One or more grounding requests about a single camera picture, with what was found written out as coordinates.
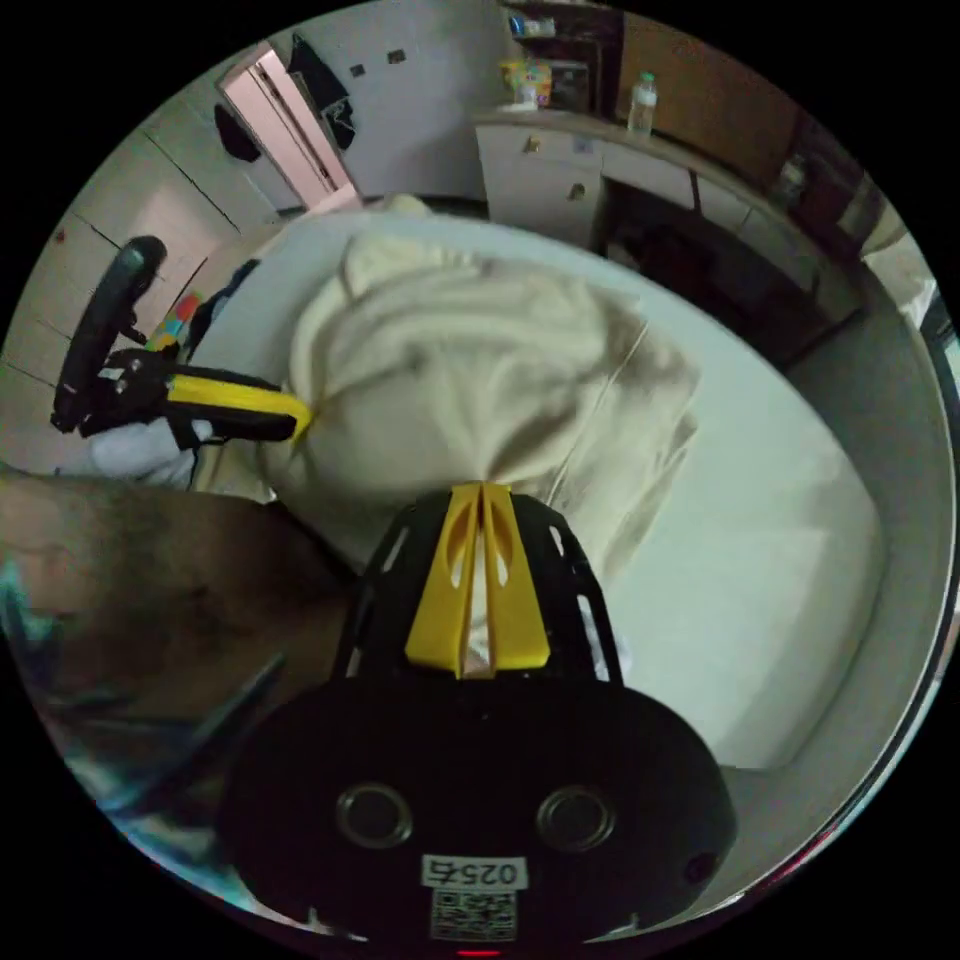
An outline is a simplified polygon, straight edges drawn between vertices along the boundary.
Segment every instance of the white cabinet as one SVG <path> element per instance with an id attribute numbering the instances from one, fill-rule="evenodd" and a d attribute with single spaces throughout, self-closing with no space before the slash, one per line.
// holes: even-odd
<path id="1" fill-rule="evenodd" d="M 144 133 L 190 175 L 241 233 L 279 219 L 273 203 L 253 182 L 254 165 L 224 150 L 212 106 L 203 112 L 180 94 L 150 118 Z M 298 206 L 296 195 L 289 188 L 287 193 L 290 200 L 285 205 Z"/>
<path id="2" fill-rule="evenodd" d="M 18 470 L 53 473 L 78 457 L 88 440 L 50 425 L 53 387 L 0 363 L 0 461 Z"/>
<path id="3" fill-rule="evenodd" d="M 602 182 L 599 171 L 533 156 L 484 159 L 490 219 L 575 247 L 593 242 Z"/>
<path id="4" fill-rule="evenodd" d="M 618 183 L 646 190 L 692 210 L 693 181 L 686 167 L 651 157 L 642 150 L 607 143 L 603 147 L 603 175 Z"/>
<path id="5" fill-rule="evenodd" d="M 14 325 L 25 315 L 72 337 L 90 295 L 116 253 L 114 244 L 68 213 L 37 258 L 20 296 Z"/>
<path id="6" fill-rule="evenodd" d="M 807 293 L 813 290 L 820 272 L 820 252 L 796 227 L 778 223 L 754 208 L 737 236 L 801 290 Z"/>
<path id="7" fill-rule="evenodd" d="M 154 326 L 176 300 L 201 263 L 236 228 L 147 137 L 137 131 L 107 157 L 74 201 L 72 212 L 108 240 L 122 246 L 142 235 L 159 237 L 167 248 L 162 284 L 138 304 L 141 328 Z"/>
<path id="8" fill-rule="evenodd" d="M 537 127 L 484 126 L 477 130 L 477 140 L 484 167 L 489 160 L 535 156 L 584 170 L 603 168 L 603 144 L 593 137 L 577 137 Z"/>
<path id="9" fill-rule="evenodd" d="M 750 205 L 745 200 L 703 177 L 697 177 L 697 193 L 700 213 L 711 223 L 730 233 L 736 233 L 743 226 L 750 212 Z"/>

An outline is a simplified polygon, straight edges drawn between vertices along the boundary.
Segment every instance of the drawer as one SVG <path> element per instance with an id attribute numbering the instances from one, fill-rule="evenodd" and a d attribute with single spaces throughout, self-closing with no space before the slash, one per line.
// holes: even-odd
<path id="1" fill-rule="evenodd" d="M 687 210 L 694 208 L 690 171 L 652 157 L 642 150 L 608 143 L 603 150 L 603 175 L 618 183 L 646 190 Z"/>
<path id="2" fill-rule="evenodd" d="M 700 212 L 711 223 L 731 233 L 736 233 L 743 226 L 750 205 L 736 194 L 703 177 L 697 177 L 697 193 L 700 194 Z"/>
<path id="3" fill-rule="evenodd" d="M 568 163 L 520 156 L 484 163 L 490 220 L 589 249 L 602 178 Z"/>
<path id="4" fill-rule="evenodd" d="M 813 290 L 820 272 L 820 251 L 799 230 L 753 209 L 737 236 L 754 253 L 789 277 L 801 290 Z"/>
<path id="5" fill-rule="evenodd" d="M 820 271 L 816 304 L 831 323 L 842 323 L 863 306 L 863 300 L 844 271 L 827 262 Z"/>
<path id="6" fill-rule="evenodd" d="M 522 156 L 536 156 L 540 160 L 568 163 L 584 170 L 599 171 L 603 166 L 604 145 L 591 137 L 575 137 L 555 130 L 537 127 L 480 126 L 477 127 L 480 156 L 486 166 L 488 160 L 506 160 Z"/>

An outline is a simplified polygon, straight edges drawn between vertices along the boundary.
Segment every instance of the black handle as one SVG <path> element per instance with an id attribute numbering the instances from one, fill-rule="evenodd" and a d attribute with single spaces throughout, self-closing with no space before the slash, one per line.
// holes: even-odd
<path id="1" fill-rule="evenodd" d="M 167 248 L 157 237 L 134 237 L 121 247 L 87 304 L 63 361 L 50 422 L 71 433 L 90 412 L 91 389 L 118 334 L 143 344 L 134 305 L 147 292 Z"/>

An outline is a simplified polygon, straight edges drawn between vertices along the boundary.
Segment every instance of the plastic bottle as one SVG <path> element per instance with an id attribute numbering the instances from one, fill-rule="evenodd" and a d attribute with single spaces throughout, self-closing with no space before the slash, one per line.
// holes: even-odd
<path id="1" fill-rule="evenodd" d="M 656 106 L 657 85 L 654 76 L 652 73 L 641 73 L 640 82 L 633 87 L 627 129 L 642 137 L 649 137 L 653 130 L 653 111 Z"/>

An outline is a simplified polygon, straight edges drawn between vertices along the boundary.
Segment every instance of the crumpled sheet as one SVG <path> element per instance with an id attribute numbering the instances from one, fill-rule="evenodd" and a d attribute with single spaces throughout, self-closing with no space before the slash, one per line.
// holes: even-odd
<path id="1" fill-rule="evenodd" d="M 260 447 L 262 474 L 356 569 L 410 502 L 508 484 L 564 515 L 606 588 L 694 439 L 698 379 L 632 301 L 369 232 L 300 318 L 286 387 L 315 418 Z"/>

